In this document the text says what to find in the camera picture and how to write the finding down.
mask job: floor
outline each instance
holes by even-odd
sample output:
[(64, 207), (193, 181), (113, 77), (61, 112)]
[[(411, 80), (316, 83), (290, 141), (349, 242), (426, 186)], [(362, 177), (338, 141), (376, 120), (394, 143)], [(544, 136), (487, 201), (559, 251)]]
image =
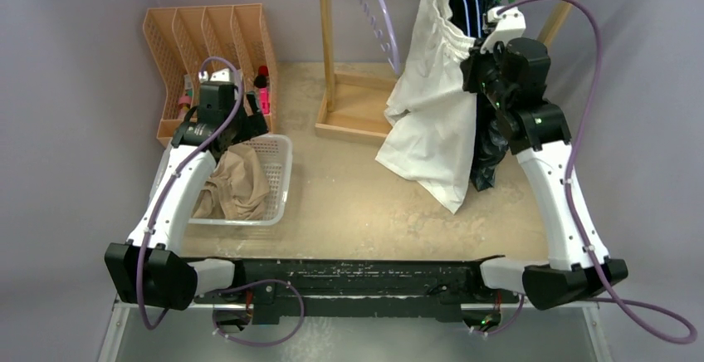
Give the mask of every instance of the floor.
[[(452, 215), (424, 188), (374, 161), (378, 147), (315, 136), (325, 81), (320, 63), (279, 65), (279, 132), (294, 165), (284, 218), (272, 227), (191, 225), (189, 257), (470, 260), (505, 254), (547, 258), (545, 231), (515, 158), (499, 166), (496, 187), (470, 187)], [(390, 73), (385, 64), (342, 70)]]

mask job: small bottle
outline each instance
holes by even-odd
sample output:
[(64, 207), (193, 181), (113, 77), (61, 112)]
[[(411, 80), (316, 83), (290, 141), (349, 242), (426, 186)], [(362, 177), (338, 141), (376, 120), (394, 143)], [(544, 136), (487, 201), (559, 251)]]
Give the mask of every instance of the small bottle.
[(183, 94), (183, 96), (178, 98), (178, 119), (179, 120), (183, 120), (186, 113), (188, 113), (188, 111), (191, 110), (191, 102), (192, 101), (193, 101), (193, 99), (186, 94)]

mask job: white plastic basket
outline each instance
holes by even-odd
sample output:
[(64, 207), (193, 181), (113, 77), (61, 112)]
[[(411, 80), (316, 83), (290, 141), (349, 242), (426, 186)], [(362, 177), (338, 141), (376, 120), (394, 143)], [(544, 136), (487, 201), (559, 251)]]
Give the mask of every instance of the white plastic basket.
[(248, 140), (245, 144), (256, 150), (266, 178), (269, 179), (270, 191), (266, 196), (264, 217), (258, 221), (191, 218), (189, 223), (265, 227), (281, 221), (288, 198), (288, 185), (291, 182), (293, 143), (284, 135), (262, 135)]

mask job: black mount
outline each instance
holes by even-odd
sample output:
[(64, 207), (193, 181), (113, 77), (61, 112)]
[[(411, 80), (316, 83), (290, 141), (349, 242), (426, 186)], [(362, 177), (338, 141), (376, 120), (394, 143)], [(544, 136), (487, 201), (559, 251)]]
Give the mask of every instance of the black mount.
[(550, 57), (542, 43), (516, 38), (481, 54), (478, 42), (460, 64), (463, 90), (483, 94), (496, 109), (499, 130), (513, 154), (571, 139), (562, 110), (543, 99)]
[[(545, 45), (530, 38), (515, 38), (504, 46), (498, 42), (492, 53), (482, 54), (483, 40), (470, 49), (460, 64), (465, 91), (486, 97), (494, 109), (499, 130), (512, 154), (542, 150), (543, 144), (571, 140), (562, 110), (543, 98), (550, 70)], [(628, 277), (624, 260), (607, 259), (601, 266), (614, 285)], [(526, 267), (523, 287), (539, 310), (596, 296), (604, 287), (594, 267), (557, 271), (550, 266)]]
[[(181, 144), (198, 146), (218, 129), (235, 105), (233, 96), (237, 87), (231, 82), (206, 81), (200, 86), (200, 102), (183, 118), (183, 123), (174, 132), (171, 145), (178, 148)], [(230, 125), (215, 139), (208, 150), (216, 161), (230, 145), (250, 140), (268, 132), (264, 114), (257, 105), (254, 92), (246, 94), (252, 115), (247, 115), (245, 100)], [(193, 123), (193, 113), (198, 113), (198, 120)]]
[[(137, 256), (139, 247), (111, 243), (105, 265), (124, 302), (137, 303)], [(173, 252), (147, 248), (144, 258), (144, 303), (171, 310), (185, 310), (193, 301), (196, 271)]]
[[(262, 279), (290, 281), (305, 299), (306, 316), (427, 317), (441, 322), (469, 322), (462, 304), (493, 304), (497, 290), (482, 285), (479, 265), (440, 261), (361, 261), (255, 259), (233, 260), (233, 286)], [(253, 322), (273, 325), (281, 316), (298, 316), (296, 296), (285, 286), (253, 289)], [(517, 302), (501, 291), (504, 302)], [(245, 294), (206, 295), (196, 303), (244, 302)], [(481, 310), (479, 316), (491, 313)]]

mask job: pink marker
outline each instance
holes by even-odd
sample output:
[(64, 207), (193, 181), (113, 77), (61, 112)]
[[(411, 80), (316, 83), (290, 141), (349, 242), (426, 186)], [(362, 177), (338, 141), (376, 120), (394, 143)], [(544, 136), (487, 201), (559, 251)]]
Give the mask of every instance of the pink marker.
[(259, 89), (259, 103), (262, 105), (262, 113), (269, 114), (269, 90), (266, 88), (266, 77), (257, 76), (254, 79), (254, 86)]

